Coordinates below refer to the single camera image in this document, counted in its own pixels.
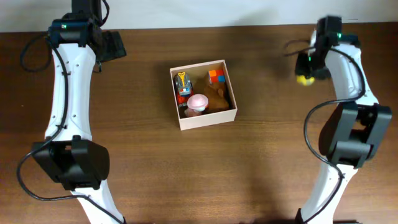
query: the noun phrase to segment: open box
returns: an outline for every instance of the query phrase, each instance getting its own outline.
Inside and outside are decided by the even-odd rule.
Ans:
[[[175,95],[175,86],[174,86],[173,77],[176,76],[178,72],[186,72],[187,74],[189,74],[191,83],[193,85],[194,94],[198,93],[203,94],[203,90],[205,87],[204,80],[205,77],[208,75],[208,72],[210,70],[219,70],[219,69],[224,71],[225,82],[228,89],[227,101],[229,103],[229,110],[187,118],[184,114],[184,110],[186,109],[186,107],[183,108],[178,107]],[[180,123],[181,130],[234,121],[238,107],[236,106],[234,93],[232,91],[231,81],[229,80],[228,71],[226,69],[224,60],[171,68],[170,77],[173,86],[175,107],[177,109],[178,121]]]

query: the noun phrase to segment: red block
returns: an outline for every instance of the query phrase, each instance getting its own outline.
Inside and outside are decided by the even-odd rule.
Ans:
[[[218,82],[217,76],[215,76],[215,77],[210,77],[210,79],[211,79],[211,83],[217,83],[217,82]]]
[[[224,75],[224,71],[223,70],[216,70],[216,74],[217,75]]]

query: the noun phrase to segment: blue block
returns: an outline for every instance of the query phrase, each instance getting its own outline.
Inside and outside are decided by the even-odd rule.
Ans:
[[[217,79],[218,79],[218,82],[225,82],[225,76],[224,75],[219,75],[217,77]]]

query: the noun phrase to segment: orange block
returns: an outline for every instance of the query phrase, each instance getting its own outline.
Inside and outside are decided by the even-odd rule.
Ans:
[[[209,71],[209,76],[210,76],[210,77],[215,77],[215,76],[217,76],[216,70]]]
[[[224,75],[224,71],[223,70],[216,70],[216,74],[217,75]]]

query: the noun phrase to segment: colorful block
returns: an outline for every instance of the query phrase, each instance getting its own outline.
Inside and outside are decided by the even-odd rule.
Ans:
[[[210,77],[215,77],[215,76],[217,76],[216,70],[209,71],[209,76],[210,76]]]
[[[217,79],[218,79],[218,82],[225,82],[225,76],[224,75],[218,75]]]
[[[210,77],[210,83],[216,83],[216,82],[218,82],[217,76]]]
[[[224,71],[221,69],[221,70],[216,70],[216,74],[217,75],[224,75]]]

